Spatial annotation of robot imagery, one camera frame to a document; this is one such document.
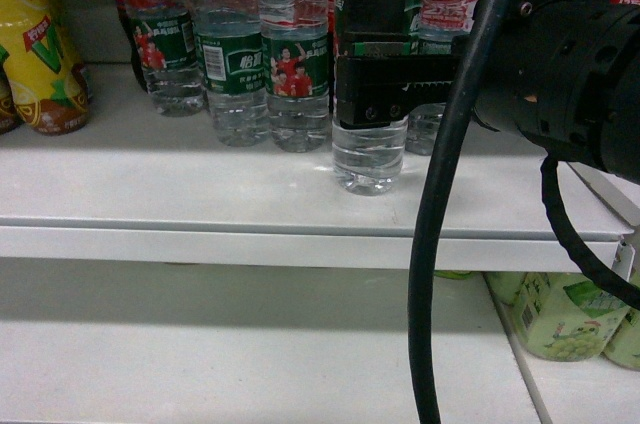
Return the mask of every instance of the robotic arm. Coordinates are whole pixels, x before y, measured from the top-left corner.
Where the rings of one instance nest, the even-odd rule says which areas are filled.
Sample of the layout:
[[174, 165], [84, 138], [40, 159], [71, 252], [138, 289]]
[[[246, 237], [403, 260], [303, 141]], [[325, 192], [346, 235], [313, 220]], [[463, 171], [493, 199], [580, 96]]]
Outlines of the robotic arm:
[[[455, 43], [453, 56], [436, 58], [408, 55], [407, 39], [393, 24], [380, 29], [380, 22], [401, 21], [400, 6], [383, 7], [388, 15], [372, 19], [381, 9], [376, 1], [344, 2], [343, 40], [350, 46], [336, 58], [342, 125], [385, 125], [448, 96], [409, 271], [414, 394], [420, 422], [435, 424], [440, 416], [431, 361], [433, 271], [472, 118], [547, 150], [543, 202], [559, 242], [596, 285], [640, 309], [640, 290], [600, 263], [571, 227], [556, 175], [558, 161], [574, 161], [640, 184], [640, 8], [609, 0], [482, 0], [469, 40]], [[392, 71], [386, 77], [382, 66]]]

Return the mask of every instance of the white shelf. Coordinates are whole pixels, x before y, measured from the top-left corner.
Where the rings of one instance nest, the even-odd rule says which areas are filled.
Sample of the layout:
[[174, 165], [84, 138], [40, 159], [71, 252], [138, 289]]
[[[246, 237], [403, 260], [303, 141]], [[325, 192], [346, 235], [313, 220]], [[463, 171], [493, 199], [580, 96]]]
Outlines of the white shelf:
[[604, 356], [554, 362], [530, 354], [518, 341], [508, 309], [496, 304], [542, 424], [637, 424], [640, 372]]
[[[92, 67], [89, 124], [67, 136], [23, 127], [0, 139], [0, 256], [406, 268], [429, 159], [407, 154], [397, 188], [354, 196], [329, 144], [233, 149], [206, 113], [154, 113], [129, 66]], [[540, 203], [540, 150], [472, 126], [452, 190], [439, 267], [574, 270]], [[583, 239], [611, 262], [630, 228], [566, 166]]]
[[640, 226], [640, 186], [600, 172], [584, 164], [571, 164], [573, 170], [589, 188], [611, 206], [626, 222], [637, 228]]
[[[1, 422], [417, 422], [407, 271], [1, 264]], [[443, 422], [539, 423], [480, 275], [436, 280], [434, 359]]]

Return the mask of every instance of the barcode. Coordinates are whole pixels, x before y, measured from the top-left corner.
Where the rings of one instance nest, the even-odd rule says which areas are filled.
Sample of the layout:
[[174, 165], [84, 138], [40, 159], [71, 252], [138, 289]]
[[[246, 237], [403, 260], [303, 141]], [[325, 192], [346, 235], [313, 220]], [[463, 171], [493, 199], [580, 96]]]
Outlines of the barcode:
[[182, 24], [182, 37], [184, 38], [184, 47], [187, 52], [191, 52], [196, 48], [196, 43], [193, 39], [193, 27], [191, 22], [185, 22]]
[[529, 327], [531, 326], [532, 322], [533, 322], [533, 313], [531, 312], [531, 309], [527, 305], [524, 307], [524, 311], [522, 311], [522, 323], [524, 324], [524, 327], [526, 330], [529, 330]]
[[207, 68], [207, 77], [214, 81], [226, 81], [227, 75], [224, 69], [224, 53], [221, 47], [202, 46], [204, 64]]

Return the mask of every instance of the screw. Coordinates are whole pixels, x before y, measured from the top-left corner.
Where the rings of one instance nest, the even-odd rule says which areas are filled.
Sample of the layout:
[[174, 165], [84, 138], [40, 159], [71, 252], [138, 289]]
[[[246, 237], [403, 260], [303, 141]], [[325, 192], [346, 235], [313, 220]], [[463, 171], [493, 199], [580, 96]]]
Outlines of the screw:
[[520, 4], [520, 15], [522, 17], [527, 17], [533, 11], [533, 4], [530, 2], [523, 2]]
[[373, 121], [376, 117], [378, 117], [378, 111], [376, 111], [373, 107], [370, 107], [365, 111], [364, 115], [367, 119]]
[[389, 114], [391, 115], [391, 117], [398, 117], [401, 112], [402, 109], [400, 109], [400, 106], [398, 105], [393, 105], [391, 106], [391, 109], [389, 109]]

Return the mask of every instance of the black hose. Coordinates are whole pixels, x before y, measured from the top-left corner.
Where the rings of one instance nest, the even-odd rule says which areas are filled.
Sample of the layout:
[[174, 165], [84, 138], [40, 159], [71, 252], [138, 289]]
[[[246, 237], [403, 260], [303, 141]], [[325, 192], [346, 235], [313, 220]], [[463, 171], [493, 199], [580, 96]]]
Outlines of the black hose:
[[605, 266], [587, 247], [571, 225], [562, 203], [558, 185], [558, 161], [548, 156], [540, 167], [542, 173], [542, 202], [547, 211], [551, 228], [558, 242], [575, 262], [582, 274], [609, 294], [616, 296], [625, 304], [640, 310], [640, 289], [618, 276]]
[[421, 424], [439, 424], [431, 355], [431, 305], [438, 239], [472, 107], [510, 0], [483, 0], [458, 69], [425, 182], [409, 268], [409, 364]]

